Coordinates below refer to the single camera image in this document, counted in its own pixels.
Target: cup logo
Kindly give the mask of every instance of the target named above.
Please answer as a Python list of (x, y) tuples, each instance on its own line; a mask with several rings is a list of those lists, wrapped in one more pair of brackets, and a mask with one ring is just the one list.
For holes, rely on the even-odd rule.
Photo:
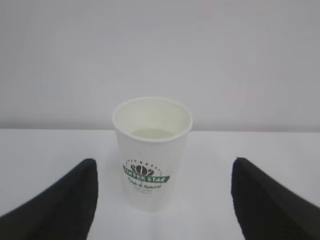
[(131, 164), (131, 169), (137, 173), (137, 174), (141, 174), (141, 175), (144, 175), (144, 176), (152, 176), (155, 171), (153, 171), (152, 169), (146, 169), (144, 166), (142, 165), (133, 165)]
[(164, 176), (162, 170), (152, 163), (129, 159), (123, 165), (124, 172), (136, 180), (147, 183), (166, 183), (170, 176)]

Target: coffee bean logo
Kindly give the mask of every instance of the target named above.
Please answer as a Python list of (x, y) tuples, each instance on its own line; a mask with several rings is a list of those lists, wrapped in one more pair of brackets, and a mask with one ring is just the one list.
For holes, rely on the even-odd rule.
[(145, 166), (142, 165), (133, 165), (131, 164), (131, 169), (137, 173), (141, 174), (143, 176), (152, 176), (155, 172), (152, 169), (147, 169)]

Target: cup rim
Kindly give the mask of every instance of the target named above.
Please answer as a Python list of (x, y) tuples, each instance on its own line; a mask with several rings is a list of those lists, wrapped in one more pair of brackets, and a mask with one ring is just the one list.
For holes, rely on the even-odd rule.
[[(169, 102), (169, 103), (173, 103), (177, 106), (180, 106), (182, 107), (188, 114), (189, 116), (189, 125), (188, 127), (180, 132), (179, 134), (175, 134), (171, 137), (167, 137), (167, 138), (160, 138), (160, 139), (153, 139), (153, 138), (146, 138), (146, 137), (140, 137), (140, 136), (135, 136), (133, 135), (132, 133), (124, 130), (123, 128), (121, 128), (116, 120), (115, 120), (115, 116), (117, 114), (117, 112), (125, 105), (127, 105), (128, 103), (131, 103), (131, 102), (135, 102), (135, 101), (140, 101), (140, 100), (162, 100), (162, 101), (166, 101), (166, 102)], [(167, 142), (171, 142), (171, 141), (174, 141), (176, 139), (179, 139), (181, 137), (183, 137), (184, 135), (186, 135), (188, 132), (191, 131), (191, 128), (192, 128), (192, 125), (193, 125), (193, 118), (192, 118), (192, 114), (190, 112), (190, 110), (185, 106), (183, 105), (182, 103), (180, 102), (177, 102), (175, 100), (172, 100), (172, 99), (169, 99), (169, 98), (165, 98), (165, 97), (159, 97), (159, 96), (143, 96), (143, 97), (136, 97), (136, 98), (132, 98), (132, 99), (129, 99), (121, 104), (119, 104), (112, 112), (112, 124), (114, 126), (114, 128), (116, 130), (118, 130), (119, 132), (121, 132), (123, 135), (129, 137), (130, 139), (133, 139), (133, 140), (136, 140), (136, 141), (140, 141), (140, 142), (144, 142), (144, 143), (167, 143)]]

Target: white table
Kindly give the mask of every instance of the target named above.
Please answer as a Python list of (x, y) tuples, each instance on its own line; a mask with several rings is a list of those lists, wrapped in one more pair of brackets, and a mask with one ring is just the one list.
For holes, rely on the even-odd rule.
[(320, 133), (192, 132), (167, 208), (132, 208), (110, 130), (0, 130), (0, 215), (28, 201), (77, 163), (98, 163), (99, 198), (89, 240), (243, 240), (233, 210), (232, 164), (246, 157), (320, 206)]

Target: white paper cup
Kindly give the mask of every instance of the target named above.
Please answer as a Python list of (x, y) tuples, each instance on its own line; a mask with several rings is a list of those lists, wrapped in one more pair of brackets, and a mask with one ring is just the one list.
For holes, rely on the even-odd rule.
[(192, 127), (190, 111), (173, 100), (141, 97), (119, 105), (112, 122), (130, 202), (146, 211), (162, 208), (174, 188)]

